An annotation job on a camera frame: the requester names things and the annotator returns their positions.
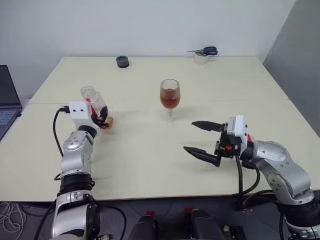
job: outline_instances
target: white table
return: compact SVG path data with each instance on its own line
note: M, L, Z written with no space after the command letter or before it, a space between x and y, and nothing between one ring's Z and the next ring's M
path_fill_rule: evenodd
M0 201L53 201L59 181L61 157L52 120L60 104L30 104L0 144ZM320 139L287 99L182 101L174 112L178 125L164 124L166 111L156 104L135 102L109 105L114 125L100 132L92 155L92 176L97 200L177 196L227 195L238 191L234 160L215 167L183 150L183 146L209 149L219 137L192 121L223 123L246 115L249 132L257 140L283 144L320 189ZM57 120L61 144L75 129L68 114ZM244 187L255 181L255 171L244 169ZM256 189L269 189L262 177Z
M81 100L91 85L112 103L159 103L160 82L180 82L181 101L288 99L257 57L217 57L197 65L187 57L130 57L119 68L114 57L64 57L31 104Z

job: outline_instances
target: glass stem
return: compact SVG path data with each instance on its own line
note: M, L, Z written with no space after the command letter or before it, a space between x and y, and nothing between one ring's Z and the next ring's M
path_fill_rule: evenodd
M168 116L169 116L169 118L168 118L168 123L169 124L172 124L172 122L173 122L173 119L172 119L172 109L168 109Z

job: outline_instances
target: blue scissors handle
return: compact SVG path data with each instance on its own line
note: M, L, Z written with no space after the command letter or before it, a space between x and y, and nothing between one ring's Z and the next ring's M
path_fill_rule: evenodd
M207 55L217 55L218 54L218 50L215 46L207 46L201 52L204 54L207 54Z

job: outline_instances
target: wine glass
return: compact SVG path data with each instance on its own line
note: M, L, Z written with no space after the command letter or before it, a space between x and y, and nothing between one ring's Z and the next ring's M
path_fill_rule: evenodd
M177 80L166 79L160 85L160 100L162 105L168 109L168 118L166 125L174 127L177 122L172 118L173 109L176 108L180 102L180 85Z

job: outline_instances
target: white cable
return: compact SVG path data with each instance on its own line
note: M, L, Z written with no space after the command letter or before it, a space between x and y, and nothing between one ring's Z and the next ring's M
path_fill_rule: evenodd
M8 233L18 233L19 232L18 236L15 239L15 240L18 240L22 234L22 231L24 230L24 224L26 222L27 215L25 212L23 212L20 209L20 207L17 203L2 202L2 203L0 203L0 206L2 206L2 205L6 205L6 207L4 208L4 211L2 213L0 213L0 225L2 224L4 230ZM20 214L20 217L21 217L20 222L21 223L12 221L11 215L15 214L15 213ZM6 227L6 225L10 226L10 228L14 229L14 230L8 229Z

